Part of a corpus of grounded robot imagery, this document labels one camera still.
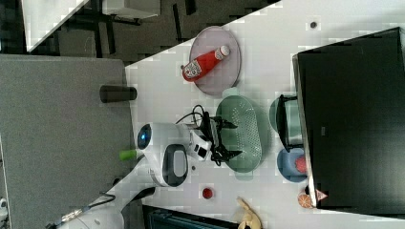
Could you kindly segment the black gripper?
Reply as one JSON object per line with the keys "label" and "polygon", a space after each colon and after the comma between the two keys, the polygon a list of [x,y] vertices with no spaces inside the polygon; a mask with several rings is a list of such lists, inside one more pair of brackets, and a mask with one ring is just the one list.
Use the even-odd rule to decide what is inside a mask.
{"label": "black gripper", "polygon": [[209,112],[202,113],[202,122],[200,130],[204,136],[211,142],[211,160],[214,162],[221,162],[222,160],[230,160],[238,156],[242,151],[227,151],[220,153],[217,148],[220,146],[220,129],[236,129],[237,125],[219,117],[210,117]]}

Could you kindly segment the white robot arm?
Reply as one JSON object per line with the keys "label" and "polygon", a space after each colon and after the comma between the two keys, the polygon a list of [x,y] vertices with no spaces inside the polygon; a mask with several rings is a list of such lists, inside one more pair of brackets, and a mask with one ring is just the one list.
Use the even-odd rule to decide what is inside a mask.
{"label": "white robot arm", "polygon": [[188,176],[188,158],[227,162],[239,154],[222,144],[221,131],[237,126],[204,112],[194,123],[151,122],[139,129],[140,156],[133,170],[94,202],[72,211],[47,229],[124,229],[123,209],[141,192],[178,187]]}

